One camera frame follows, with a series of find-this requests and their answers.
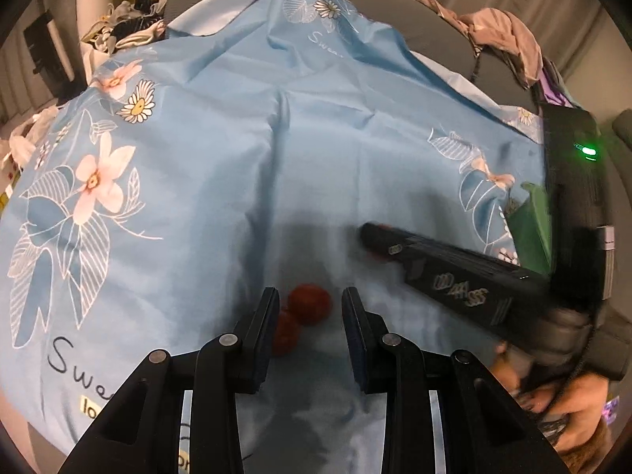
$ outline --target tomato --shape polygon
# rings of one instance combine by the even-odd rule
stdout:
[[[298,344],[298,337],[301,334],[301,327],[290,312],[281,310],[277,329],[274,332],[273,355],[283,356],[290,353]]]
[[[312,283],[299,285],[288,296],[288,311],[304,326],[312,326],[328,318],[331,308],[329,293]]]

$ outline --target pile of clothes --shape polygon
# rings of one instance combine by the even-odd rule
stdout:
[[[500,55],[525,89],[533,88],[538,99],[553,105],[581,108],[569,94],[552,60],[542,51],[532,32],[511,12],[485,8],[457,15],[437,0],[417,0],[450,23],[472,44],[478,61],[483,48]],[[470,81],[475,83],[477,70]]]
[[[124,1],[116,8],[110,4],[107,15],[92,25],[81,42],[113,55],[119,50],[160,40],[166,29],[163,20],[166,4],[167,0],[135,0],[133,5]]]

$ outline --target cable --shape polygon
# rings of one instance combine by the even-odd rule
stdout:
[[[564,395],[564,391],[570,386],[573,380],[579,375],[579,373],[581,373],[582,369],[584,368],[586,353],[589,350],[590,342],[592,342],[592,339],[595,336],[596,323],[597,323],[597,316],[595,312],[592,318],[592,323],[590,325],[590,333],[589,333],[588,340],[586,341],[586,345],[584,346],[584,348],[581,350],[581,354],[577,362],[575,363],[575,367],[573,367],[573,370],[566,377],[566,379],[564,380],[564,383],[562,383],[560,387],[557,389],[557,392],[555,392],[553,399],[551,399],[551,401],[546,406],[546,408],[544,408],[544,410],[540,412],[540,414],[538,415],[538,418],[535,420],[536,424],[542,423],[542,421],[547,416],[549,411],[551,411],[551,408],[553,408],[553,406],[560,400],[560,398]]]

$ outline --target purple cloth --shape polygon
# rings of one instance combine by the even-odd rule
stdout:
[[[548,103],[552,103],[553,105],[559,105],[560,107],[571,107],[573,108],[573,104],[568,101],[568,98],[564,96],[564,94],[559,93],[554,89],[552,84],[549,82],[546,73],[544,70],[540,71],[540,76],[538,77],[540,85],[542,87],[542,92],[544,93],[544,98]]]

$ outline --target daisy print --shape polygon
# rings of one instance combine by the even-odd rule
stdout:
[[[36,160],[36,169],[39,169],[40,167],[43,166],[43,163],[46,162],[46,158],[48,157],[48,154],[51,152],[51,143],[49,141],[45,141],[41,146],[40,146],[40,151],[39,151],[39,155],[37,155],[37,160]]]
[[[151,80],[141,80],[132,96],[127,100],[127,105],[116,112],[117,115],[132,124],[147,120],[152,115],[152,109],[156,106],[154,103],[155,86],[156,84]]]
[[[66,126],[64,126],[64,128],[62,128],[59,133],[57,134],[57,138],[55,139],[55,144],[53,144],[53,149],[55,149],[57,147],[57,145],[63,140],[63,138],[68,135],[68,132],[70,131],[70,125],[67,124]]]
[[[529,112],[527,109],[519,107],[517,109],[517,118],[520,123],[531,126],[533,124],[533,120],[535,119],[535,114],[533,112]]]
[[[507,248],[500,248],[497,256],[499,260],[504,260],[505,262],[512,263],[513,265],[520,265],[520,262],[517,259],[516,251],[508,251]]]
[[[323,19],[337,19],[340,17],[340,7],[331,0],[316,0],[316,12]]]

